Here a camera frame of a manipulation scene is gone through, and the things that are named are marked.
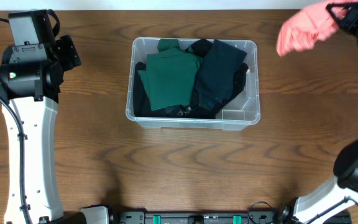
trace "green cloth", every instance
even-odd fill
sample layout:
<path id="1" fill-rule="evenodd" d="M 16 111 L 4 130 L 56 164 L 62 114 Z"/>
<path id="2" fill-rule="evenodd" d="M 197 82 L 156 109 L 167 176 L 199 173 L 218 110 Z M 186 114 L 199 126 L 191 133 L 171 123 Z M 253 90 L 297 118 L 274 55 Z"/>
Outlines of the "green cloth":
<path id="1" fill-rule="evenodd" d="M 152 111 L 173 105 L 189 105 L 202 58 L 179 49 L 176 39 L 161 39 L 157 54 L 146 58 L 139 71 Z"/>
<path id="2" fill-rule="evenodd" d="M 169 50 L 171 48 L 178 48 L 179 49 L 179 42 L 176 39 L 160 39 L 158 42 L 157 49 L 159 52 L 164 50 Z"/>

